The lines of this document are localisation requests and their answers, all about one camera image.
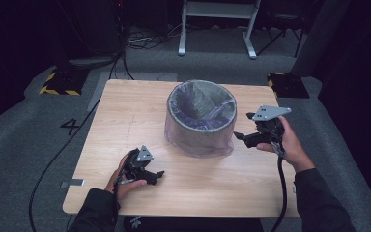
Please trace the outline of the black yellow striped base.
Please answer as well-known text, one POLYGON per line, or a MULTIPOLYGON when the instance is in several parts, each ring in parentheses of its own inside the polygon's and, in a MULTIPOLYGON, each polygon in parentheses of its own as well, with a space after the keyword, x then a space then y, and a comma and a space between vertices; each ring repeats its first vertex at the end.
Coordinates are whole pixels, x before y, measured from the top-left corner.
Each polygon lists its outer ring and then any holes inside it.
POLYGON ((40 93, 80 96, 89 72, 89 70, 65 72, 54 69, 47 77, 40 93))
POLYGON ((277 98, 309 98, 302 80, 289 72, 271 72, 267 76, 267 81, 277 98))

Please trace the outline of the person's black clothing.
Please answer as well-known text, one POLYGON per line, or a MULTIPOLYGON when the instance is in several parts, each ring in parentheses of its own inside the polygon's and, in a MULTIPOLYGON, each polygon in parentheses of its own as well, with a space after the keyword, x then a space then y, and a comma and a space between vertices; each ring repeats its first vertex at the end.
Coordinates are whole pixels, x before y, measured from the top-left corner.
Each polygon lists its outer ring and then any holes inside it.
POLYGON ((258 218, 125 217, 126 232, 264 232, 258 218))

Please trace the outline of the person's left hand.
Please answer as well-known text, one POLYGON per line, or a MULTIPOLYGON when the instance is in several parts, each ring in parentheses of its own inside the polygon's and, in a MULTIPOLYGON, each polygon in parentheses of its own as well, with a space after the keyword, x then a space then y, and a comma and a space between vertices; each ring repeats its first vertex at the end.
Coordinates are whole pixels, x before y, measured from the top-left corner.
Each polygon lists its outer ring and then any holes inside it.
POLYGON ((120 182, 117 181, 118 177, 120 176, 121 169, 123 168, 127 157, 128 157, 128 154, 125 154, 122 157, 118 168, 113 172, 106 187, 104 188, 106 191, 112 194, 115 194, 117 200, 122 200, 131 191, 135 189, 139 189, 147 185, 146 180, 137 180, 137 181, 130 182, 128 184, 121 184, 120 182))

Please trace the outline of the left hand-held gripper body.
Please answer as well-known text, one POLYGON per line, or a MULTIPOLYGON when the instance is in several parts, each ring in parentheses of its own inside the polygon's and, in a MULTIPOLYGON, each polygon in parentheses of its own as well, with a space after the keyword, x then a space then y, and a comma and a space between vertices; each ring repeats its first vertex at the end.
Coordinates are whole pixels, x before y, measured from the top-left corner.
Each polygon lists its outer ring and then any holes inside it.
POLYGON ((156 174, 146 170, 146 166, 154 159, 150 151, 142 146, 128 153, 123 166, 123 174, 128 181, 156 179, 156 174))

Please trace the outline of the person's right hand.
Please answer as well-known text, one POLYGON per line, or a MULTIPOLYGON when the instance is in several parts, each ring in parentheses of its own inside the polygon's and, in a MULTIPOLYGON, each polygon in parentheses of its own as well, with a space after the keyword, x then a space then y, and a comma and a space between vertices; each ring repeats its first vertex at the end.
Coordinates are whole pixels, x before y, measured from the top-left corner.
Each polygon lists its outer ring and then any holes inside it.
POLYGON ((290 126, 287 119, 283 116, 279 116, 278 119, 282 123, 285 130, 282 136, 282 146, 286 153, 284 159, 293 166, 297 173, 315 168, 315 164, 305 153, 299 139, 296 136, 296 133, 290 126))

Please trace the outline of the black tripod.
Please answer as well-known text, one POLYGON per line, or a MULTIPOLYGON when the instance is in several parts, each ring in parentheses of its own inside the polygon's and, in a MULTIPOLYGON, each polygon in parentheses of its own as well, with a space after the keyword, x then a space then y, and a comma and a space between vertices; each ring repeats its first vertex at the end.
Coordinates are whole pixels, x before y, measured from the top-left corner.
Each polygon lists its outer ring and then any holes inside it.
POLYGON ((284 53, 297 58, 300 53, 302 42, 305 40, 303 29, 270 29, 267 31, 269 40, 260 44, 258 55, 262 53, 284 53))

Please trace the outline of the grey column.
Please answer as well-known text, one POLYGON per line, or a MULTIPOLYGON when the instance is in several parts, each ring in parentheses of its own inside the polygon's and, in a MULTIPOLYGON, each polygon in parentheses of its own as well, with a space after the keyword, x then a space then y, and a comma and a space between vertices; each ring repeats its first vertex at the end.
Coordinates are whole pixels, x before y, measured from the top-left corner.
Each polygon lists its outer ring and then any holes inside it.
POLYGON ((308 37, 291 74, 296 77, 311 76, 320 62, 330 40, 333 38, 342 18, 347 12, 351 0, 325 0, 319 11, 308 37))

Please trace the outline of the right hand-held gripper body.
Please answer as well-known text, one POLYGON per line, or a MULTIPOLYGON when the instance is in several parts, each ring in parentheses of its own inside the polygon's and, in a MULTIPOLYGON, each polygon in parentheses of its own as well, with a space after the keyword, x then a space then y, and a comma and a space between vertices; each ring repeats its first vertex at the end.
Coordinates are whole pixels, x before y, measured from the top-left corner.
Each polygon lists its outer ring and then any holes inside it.
POLYGON ((287 107, 261 105, 255 112, 255 116, 250 119, 256 124, 256 132, 246 135, 246 147, 256 147, 259 143, 269 143, 273 147, 282 147, 282 136, 284 127, 279 116, 290 113, 287 107))

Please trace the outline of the white metal desk frame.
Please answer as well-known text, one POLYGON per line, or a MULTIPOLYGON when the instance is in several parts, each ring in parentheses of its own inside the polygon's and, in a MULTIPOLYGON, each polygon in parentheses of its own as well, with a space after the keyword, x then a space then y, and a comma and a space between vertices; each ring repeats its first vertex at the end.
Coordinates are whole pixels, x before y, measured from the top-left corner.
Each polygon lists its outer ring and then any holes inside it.
POLYGON ((186 21, 189 17, 217 17, 231 19, 248 19, 247 30, 242 32, 243 41, 250 59, 256 59, 257 53, 251 42, 251 33, 259 12, 262 0, 253 0, 249 4, 196 2, 183 0, 182 29, 179 41, 178 54, 186 54, 186 21))

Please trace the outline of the grey tape strip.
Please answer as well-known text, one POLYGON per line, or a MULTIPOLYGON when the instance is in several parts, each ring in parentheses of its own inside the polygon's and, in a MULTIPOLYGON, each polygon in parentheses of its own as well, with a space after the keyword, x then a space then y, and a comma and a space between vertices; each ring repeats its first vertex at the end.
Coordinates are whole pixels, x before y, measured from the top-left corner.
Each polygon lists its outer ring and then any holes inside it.
POLYGON ((70 179, 68 181, 63 181, 60 185, 61 189, 66 189, 70 186, 83 186, 84 180, 83 179, 70 179))

